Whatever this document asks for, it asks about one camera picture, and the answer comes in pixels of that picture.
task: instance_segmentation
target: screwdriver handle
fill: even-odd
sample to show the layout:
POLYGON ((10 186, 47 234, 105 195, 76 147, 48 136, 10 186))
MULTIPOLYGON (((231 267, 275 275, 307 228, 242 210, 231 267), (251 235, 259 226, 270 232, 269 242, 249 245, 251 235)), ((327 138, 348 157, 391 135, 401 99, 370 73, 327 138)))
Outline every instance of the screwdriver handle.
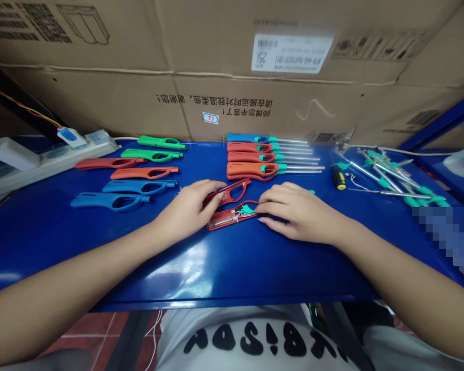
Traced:
POLYGON ((335 164, 332 165, 332 183, 339 191, 343 191, 346 188, 344 174, 342 174, 340 168, 335 164))

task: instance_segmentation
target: yellow wire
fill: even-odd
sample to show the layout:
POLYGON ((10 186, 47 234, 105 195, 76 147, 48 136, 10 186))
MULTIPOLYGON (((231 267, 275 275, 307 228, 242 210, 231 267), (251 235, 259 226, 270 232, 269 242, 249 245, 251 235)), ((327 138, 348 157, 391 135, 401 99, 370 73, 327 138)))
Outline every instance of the yellow wire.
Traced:
POLYGON ((62 128, 63 126, 60 125, 58 122, 56 122, 55 120, 53 119, 50 119, 49 117, 45 116, 44 114, 38 112, 37 110, 31 108, 31 107, 26 107, 24 106, 22 103, 18 102, 17 100, 15 100, 14 98, 12 97, 9 97, 7 94, 5 94, 4 92, 0 91, 0 95, 6 97, 8 100, 10 100, 11 102, 14 102, 15 104, 17 104, 19 107, 22 107, 30 112, 34 112, 35 114, 37 114, 38 116, 41 116, 41 118, 43 118, 44 120, 47 120, 49 121, 50 123, 54 124, 55 126, 57 126, 58 128, 62 128))

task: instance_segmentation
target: small sticker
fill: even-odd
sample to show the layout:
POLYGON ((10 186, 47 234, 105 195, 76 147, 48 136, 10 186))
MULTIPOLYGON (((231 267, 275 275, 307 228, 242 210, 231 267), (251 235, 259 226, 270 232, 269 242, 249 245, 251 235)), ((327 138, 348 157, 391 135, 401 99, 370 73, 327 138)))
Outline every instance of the small sticker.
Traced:
POLYGON ((218 125, 218 115, 203 112, 203 121, 218 125))
POLYGON ((256 34, 252 71, 317 74, 330 50, 332 36, 256 34))

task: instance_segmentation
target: label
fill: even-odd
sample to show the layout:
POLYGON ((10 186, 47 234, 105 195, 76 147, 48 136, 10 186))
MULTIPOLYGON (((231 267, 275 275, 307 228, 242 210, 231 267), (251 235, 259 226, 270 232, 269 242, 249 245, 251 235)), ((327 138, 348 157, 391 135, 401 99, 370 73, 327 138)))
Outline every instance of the label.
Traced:
POLYGON ((254 37, 252 71, 317 74, 333 37, 263 35, 254 37))
POLYGON ((218 125, 218 115, 203 112, 203 121, 218 125))
POLYGON ((110 34, 93 6, 0 2, 0 40, 67 44, 77 40, 107 45, 109 39, 110 34), (72 39, 68 31, 75 35, 72 39))
POLYGON ((428 35, 428 30, 348 30, 332 58, 405 62, 425 45, 428 35))

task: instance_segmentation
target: red floor tile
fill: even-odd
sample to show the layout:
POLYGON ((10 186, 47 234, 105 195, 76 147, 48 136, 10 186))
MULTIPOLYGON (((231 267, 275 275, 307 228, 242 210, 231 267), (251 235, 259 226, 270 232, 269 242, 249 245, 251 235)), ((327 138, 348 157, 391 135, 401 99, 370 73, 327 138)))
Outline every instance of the red floor tile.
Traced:
POLYGON ((102 345, 103 338, 60 338, 45 350, 41 355, 60 349, 84 349, 91 354, 91 362, 94 362, 102 345))
POLYGON ((112 317, 113 313, 87 313, 65 334, 105 336, 112 317))
MULTIPOLYGON (((157 347, 158 347, 158 341, 160 338, 155 338, 157 347)), ((151 356, 153 355, 153 337, 147 337, 144 338, 143 340, 143 346, 141 347, 141 352, 139 353, 139 358, 138 358, 138 363, 136 364, 136 371, 145 371, 146 368, 148 367, 151 356)), ((148 371, 153 371, 156 367, 156 352, 155 356, 153 357, 153 361, 151 363, 151 367, 148 369, 148 371)))
MULTIPOLYGON (((146 332, 148 332, 153 327, 153 325, 156 322, 157 316, 158 316, 158 311, 153 311, 152 314, 151 314, 150 322, 148 323, 148 328, 146 329, 146 332)), ((158 322, 158 325, 156 325, 155 336, 160 336, 161 335, 160 322, 161 322, 161 319, 158 322)), ((153 330, 151 331, 150 334, 148 334, 148 336, 153 336, 153 330)))
POLYGON ((120 335, 122 330, 124 329, 125 322, 127 321, 127 317, 129 317, 129 312, 118 312, 115 314, 115 318, 113 319, 112 326, 108 331, 109 335, 120 335))
POLYGON ((104 371, 106 369, 108 361, 110 361, 110 357, 112 356, 113 350, 115 349, 118 341, 118 337, 105 339, 102 351, 98 356, 93 371, 104 371))

